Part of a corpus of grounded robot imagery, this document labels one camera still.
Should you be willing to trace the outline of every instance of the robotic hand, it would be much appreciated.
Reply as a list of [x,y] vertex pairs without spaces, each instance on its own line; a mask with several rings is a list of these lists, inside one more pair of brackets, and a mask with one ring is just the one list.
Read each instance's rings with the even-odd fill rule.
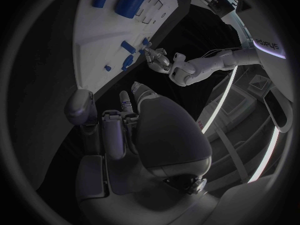
[[150,50],[150,55],[145,52],[149,68],[159,73],[169,74],[169,78],[181,87],[207,79],[218,70],[233,70],[239,65],[261,64],[255,48],[236,51],[222,50],[215,56],[200,57],[187,62],[185,61],[186,56],[177,52],[173,58],[173,64],[157,52],[157,50],[164,51],[162,48],[154,51],[146,47],[145,51],[147,50]]

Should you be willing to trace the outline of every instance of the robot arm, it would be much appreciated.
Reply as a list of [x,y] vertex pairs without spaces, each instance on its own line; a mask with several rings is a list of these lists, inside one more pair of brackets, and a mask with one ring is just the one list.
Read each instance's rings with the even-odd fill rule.
[[156,72],[169,74],[169,78],[181,87],[207,79],[218,70],[226,71],[239,65],[261,64],[255,48],[222,50],[213,57],[200,57],[187,62],[185,55],[176,53],[173,58],[174,64],[161,62],[164,61],[162,58],[167,59],[161,54],[158,58],[153,56],[151,62],[147,60],[149,67]]

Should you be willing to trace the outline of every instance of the led light strip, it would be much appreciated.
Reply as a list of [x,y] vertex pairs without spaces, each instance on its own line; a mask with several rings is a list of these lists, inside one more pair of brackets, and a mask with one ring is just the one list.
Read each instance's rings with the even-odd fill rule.
[[276,57],[278,57],[278,58],[286,59],[286,57],[283,56],[283,55],[279,55],[279,54],[277,54],[277,53],[275,53],[275,52],[268,51],[268,50],[266,50],[266,49],[264,49],[264,48],[258,46],[254,40],[253,40],[253,44],[254,44],[254,46],[257,47],[259,50],[261,50],[261,51],[263,51],[263,52],[265,52],[265,53],[267,53],[267,54],[271,54],[271,55],[276,56]]
[[202,133],[204,134],[210,127],[210,125],[212,124],[212,122],[214,121],[214,119],[216,118],[218,112],[220,111],[226,97],[227,97],[227,94],[229,92],[229,89],[230,87],[232,86],[233,84],[233,81],[234,81],[234,78],[235,78],[235,75],[236,75],[236,72],[237,72],[237,69],[238,69],[238,66],[235,66],[235,68],[233,69],[232,71],[232,74],[231,74],[231,77],[230,77],[230,80],[228,82],[228,85],[225,89],[225,92],[220,100],[220,102],[218,103],[218,105],[216,106],[216,109],[214,110],[214,112],[212,113],[210,119],[208,120],[208,122],[205,124],[204,128],[202,129]]
[[255,171],[255,173],[253,174],[253,176],[250,178],[248,183],[252,183],[252,182],[256,181],[257,179],[259,179],[260,175],[263,173],[263,171],[266,168],[266,166],[268,164],[268,161],[269,161],[269,159],[270,159],[270,157],[273,153],[273,150],[275,148],[278,135],[279,135],[279,130],[277,129],[277,127],[275,127],[274,132],[273,132],[273,136],[272,136],[270,144],[267,148],[267,151],[265,152],[265,155],[264,155],[260,165],[258,166],[258,168]]

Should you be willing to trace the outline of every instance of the logo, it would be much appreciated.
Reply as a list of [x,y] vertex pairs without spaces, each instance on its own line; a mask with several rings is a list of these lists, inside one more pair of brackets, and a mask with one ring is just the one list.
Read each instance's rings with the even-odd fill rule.
[[271,42],[268,42],[268,41],[263,41],[261,39],[260,40],[255,39],[255,40],[256,40],[257,43],[259,43],[261,45],[264,45],[266,47],[270,47],[270,48],[272,48],[274,50],[279,49],[278,44],[276,44],[276,43],[271,43]]

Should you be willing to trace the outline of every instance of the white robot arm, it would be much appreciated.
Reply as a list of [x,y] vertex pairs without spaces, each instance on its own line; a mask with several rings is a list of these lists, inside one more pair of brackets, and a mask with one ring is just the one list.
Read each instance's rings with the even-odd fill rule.
[[149,67],[159,73],[169,74],[169,78],[181,87],[185,87],[204,79],[218,70],[232,70],[239,65],[261,64],[255,48],[245,48],[236,51],[222,50],[212,57],[200,57],[185,61],[186,56],[176,53],[171,64],[162,52],[159,53],[147,47],[147,54],[158,53],[158,57],[151,55],[147,59]]

